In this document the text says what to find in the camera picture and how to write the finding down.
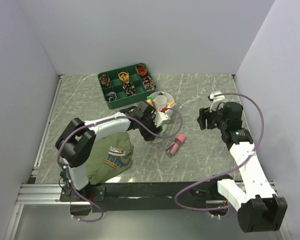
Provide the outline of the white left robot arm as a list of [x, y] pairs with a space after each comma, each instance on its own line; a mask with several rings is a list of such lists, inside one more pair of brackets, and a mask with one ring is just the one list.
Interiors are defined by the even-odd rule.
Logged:
[[90, 195], [86, 161], [96, 141], [109, 135], [138, 129], [145, 141], [152, 141], [162, 131], [155, 123], [155, 108], [143, 100], [136, 106], [120, 110], [114, 115], [92, 121], [74, 118], [55, 143], [57, 163], [66, 171], [72, 195], [78, 201]]

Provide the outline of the white round pen holder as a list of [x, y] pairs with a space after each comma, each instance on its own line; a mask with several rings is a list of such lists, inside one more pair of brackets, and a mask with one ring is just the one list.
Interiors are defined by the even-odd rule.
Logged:
[[157, 91], [150, 94], [150, 96], [152, 96], [152, 106], [154, 107], [156, 112], [160, 111], [168, 114], [170, 117], [172, 116], [174, 112], [168, 109], [168, 105], [171, 102], [175, 102], [176, 105], [177, 103], [169, 93], [164, 91]]

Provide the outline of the pink capped pencil tube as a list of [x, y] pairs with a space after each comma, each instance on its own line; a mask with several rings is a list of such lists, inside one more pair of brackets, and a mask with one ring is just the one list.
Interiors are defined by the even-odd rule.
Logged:
[[186, 140], [186, 136], [183, 134], [179, 134], [174, 141], [165, 149], [165, 153], [172, 157], [178, 150], [178, 148], [183, 144]]

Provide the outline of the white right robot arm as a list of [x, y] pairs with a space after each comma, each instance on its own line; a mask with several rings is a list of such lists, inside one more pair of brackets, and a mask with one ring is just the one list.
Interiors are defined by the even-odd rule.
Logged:
[[219, 129], [221, 139], [234, 158], [245, 189], [233, 179], [218, 177], [209, 187], [210, 196], [223, 196], [237, 211], [237, 220], [245, 233], [278, 231], [288, 204], [279, 197], [267, 180], [255, 152], [255, 144], [242, 124], [243, 106], [237, 102], [213, 103], [201, 108], [197, 122], [200, 129]]

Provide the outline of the beige eraser block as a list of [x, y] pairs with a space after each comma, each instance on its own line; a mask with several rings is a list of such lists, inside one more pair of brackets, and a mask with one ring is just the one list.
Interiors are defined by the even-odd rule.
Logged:
[[161, 138], [155, 139], [152, 141], [153, 144], [161, 143], [163, 140]]

